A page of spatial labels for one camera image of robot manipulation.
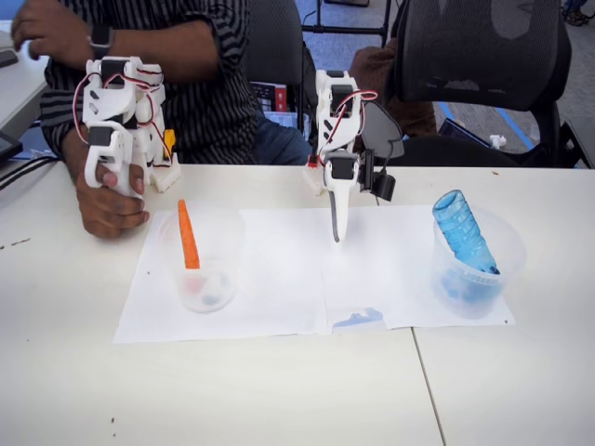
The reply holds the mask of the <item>person's right hand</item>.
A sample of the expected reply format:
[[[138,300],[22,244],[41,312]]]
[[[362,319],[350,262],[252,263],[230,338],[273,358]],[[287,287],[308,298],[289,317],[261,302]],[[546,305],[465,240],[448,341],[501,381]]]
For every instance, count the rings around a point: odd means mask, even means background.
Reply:
[[[100,188],[89,187],[85,167],[76,177],[75,188],[79,210],[85,230],[99,238],[118,238],[128,230],[142,226],[150,218],[142,198],[119,194],[115,173],[105,166],[98,166],[96,179]]]

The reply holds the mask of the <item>person's left hand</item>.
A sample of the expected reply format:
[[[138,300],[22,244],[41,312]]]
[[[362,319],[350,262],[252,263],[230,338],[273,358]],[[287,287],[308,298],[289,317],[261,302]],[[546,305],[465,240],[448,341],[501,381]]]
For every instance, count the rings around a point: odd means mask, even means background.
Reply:
[[[15,51],[28,44],[31,59],[48,56],[83,70],[93,57],[90,27],[59,1],[25,1],[12,20],[10,36]]]

